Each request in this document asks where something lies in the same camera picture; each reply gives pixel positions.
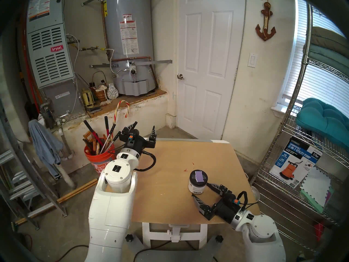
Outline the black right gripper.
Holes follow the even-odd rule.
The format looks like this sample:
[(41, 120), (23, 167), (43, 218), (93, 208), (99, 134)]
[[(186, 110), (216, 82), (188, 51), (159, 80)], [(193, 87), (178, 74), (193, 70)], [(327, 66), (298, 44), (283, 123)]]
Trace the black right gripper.
[(241, 209), (240, 201), (234, 194), (226, 194), (229, 190), (223, 185), (207, 183), (206, 186), (217, 193), (221, 199), (218, 201), (218, 203), (214, 203), (212, 206), (209, 206), (197, 196), (192, 195), (194, 204), (199, 213), (207, 220), (211, 220), (214, 216), (218, 216), (226, 223), (231, 223), (235, 215)]

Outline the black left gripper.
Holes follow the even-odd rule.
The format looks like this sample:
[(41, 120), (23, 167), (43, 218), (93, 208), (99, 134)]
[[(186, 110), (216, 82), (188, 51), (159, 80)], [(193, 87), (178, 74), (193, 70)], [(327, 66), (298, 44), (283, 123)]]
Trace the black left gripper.
[(142, 136), (137, 135), (138, 130), (135, 129), (138, 122), (124, 127), (120, 135), (120, 141), (125, 142), (124, 148), (136, 151), (139, 155), (142, 154), (145, 148), (155, 148), (157, 133), (155, 126), (153, 126), (148, 140)]

